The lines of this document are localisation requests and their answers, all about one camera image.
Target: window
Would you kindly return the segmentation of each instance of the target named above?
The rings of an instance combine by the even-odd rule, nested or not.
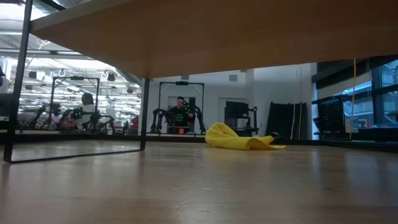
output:
[[[352,105],[351,100],[343,103],[345,119],[351,119]],[[354,127],[358,127],[359,129],[371,128],[374,124],[373,117],[373,101],[371,96],[354,100]]]
[[[382,127],[398,127],[398,91],[391,91],[382,95],[383,119]]]
[[[361,128],[398,128],[398,60],[372,69],[372,80],[355,86],[355,100],[351,97],[343,103],[346,119],[351,119],[354,106],[353,123]],[[353,88],[336,95],[352,96]]]
[[[398,60],[387,63],[380,67],[382,87],[398,84],[397,69],[398,69]]]

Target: yellow towel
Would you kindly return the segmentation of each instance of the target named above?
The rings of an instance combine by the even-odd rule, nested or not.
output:
[[[269,145],[274,138],[272,136],[239,137],[231,128],[223,123],[211,125],[206,133],[206,142],[211,147],[223,147],[227,149],[284,149],[286,146]]]

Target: yellow cable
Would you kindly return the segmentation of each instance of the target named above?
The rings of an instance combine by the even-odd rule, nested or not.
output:
[[[349,140],[353,139],[354,129],[354,100],[355,100],[355,81],[356,81],[356,59],[354,58],[354,87],[353,87],[353,101],[351,103],[351,128],[349,129]]]

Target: person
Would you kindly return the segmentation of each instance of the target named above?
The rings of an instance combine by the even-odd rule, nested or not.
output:
[[[89,112],[89,113],[95,112],[94,99],[91,93],[84,93],[83,96],[81,96],[81,103],[83,103],[83,105],[80,105],[79,107],[83,108],[84,112]],[[77,119],[76,120],[77,127],[81,129],[82,124],[89,122],[90,118],[91,118],[90,114],[85,114],[80,119]]]
[[[170,134],[183,134],[189,132],[189,124],[195,122],[195,115],[191,112],[187,114],[185,111],[185,99],[182,96],[177,98],[177,104],[175,107],[169,109],[169,113],[171,114],[172,124],[170,127],[181,127],[181,128],[170,128]]]
[[[7,93],[10,81],[7,79],[6,75],[2,72],[0,67],[0,93]]]
[[[51,114],[51,124],[61,125],[61,105],[59,103],[54,103],[52,106],[52,114]]]

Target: robot gantry frame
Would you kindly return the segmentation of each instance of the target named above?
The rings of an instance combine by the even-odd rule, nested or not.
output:
[[[205,134],[206,133],[206,128],[203,123],[203,102],[204,102],[204,95],[205,95],[205,84],[204,83],[190,83],[190,82],[160,82],[159,83],[159,98],[158,98],[158,107],[153,111],[153,123],[152,126],[150,127],[150,132],[151,133],[157,133],[160,134],[160,131],[162,130],[162,120],[163,117],[165,117],[166,123],[171,124],[172,121],[172,114],[170,114],[169,111],[161,109],[160,108],[160,97],[162,96],[162,85],[163,84],[175,84],[175,85],[180,85],[180,86],[187,86],[187,85],[193,85],[196,88],[196,85],[200,85],[202,87],[201,92],[201,109],[193,104],[193,103],[187,103],[185,102],[185,108],[188,110],[189,113],[196,114],[200,126],[200,134]]]

